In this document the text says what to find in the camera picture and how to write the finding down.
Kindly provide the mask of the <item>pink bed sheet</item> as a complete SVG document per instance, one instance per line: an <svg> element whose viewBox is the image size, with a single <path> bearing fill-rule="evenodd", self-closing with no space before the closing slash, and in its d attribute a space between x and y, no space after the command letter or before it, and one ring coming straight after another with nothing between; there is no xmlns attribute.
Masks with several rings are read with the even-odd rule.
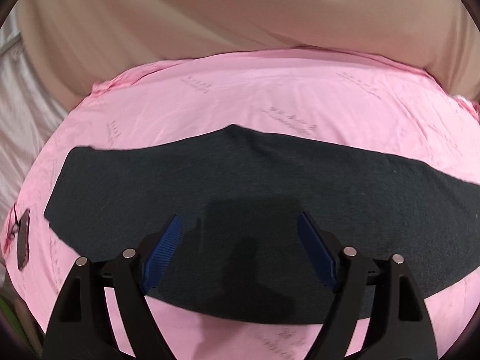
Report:
<svg viewBox="0 0 480 360"><path fill-rule="evenodd" d="M1 247L13 285L42 328L76 253L43 212L69 150L156 146L240 125L413 158L479 181L479 107L451 97L425 72L391 61L290 49L150 63L98 84L61 124L10 210L30 213L30 258Z"/></svg>

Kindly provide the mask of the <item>silver satin curtain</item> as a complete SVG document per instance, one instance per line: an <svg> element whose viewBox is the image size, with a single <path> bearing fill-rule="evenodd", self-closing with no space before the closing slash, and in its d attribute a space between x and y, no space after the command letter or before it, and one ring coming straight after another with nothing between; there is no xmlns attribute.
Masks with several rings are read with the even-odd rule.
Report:
<svg viewBox="0 0 480 360"><path fill-rule="evenodd" d="M16 11L1 26L1 220L16 201L42 147L66 117L32 68Z"/></svg>

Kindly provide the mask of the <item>dark grey pants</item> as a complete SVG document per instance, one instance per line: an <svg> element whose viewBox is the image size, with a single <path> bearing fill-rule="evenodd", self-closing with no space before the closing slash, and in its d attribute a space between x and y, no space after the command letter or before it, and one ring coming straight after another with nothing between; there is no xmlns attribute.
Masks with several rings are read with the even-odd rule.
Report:
<svg viewBox="0 0 480 360"><path fill-rule="evenodd" d="M322 323L332 292L303 212L374 258L402 254L431 296L479 266L479 186L420 161L229 126L141 150L72 149L46 205L78 254L108 260L172 215L181 243L150 296L254 323Z"/></svg>

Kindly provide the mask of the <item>beige duvet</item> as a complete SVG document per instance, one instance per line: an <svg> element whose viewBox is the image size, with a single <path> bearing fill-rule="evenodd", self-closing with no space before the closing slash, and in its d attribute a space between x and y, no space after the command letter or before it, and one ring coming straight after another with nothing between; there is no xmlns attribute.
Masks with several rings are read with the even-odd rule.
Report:
<svg viewBox="0 0 480 360"><path fill-rule="evenodd" d="M381 55L479 99L479 30L461 0L19 0L16 15L68 110L144 63L291 47Z"/></svg>

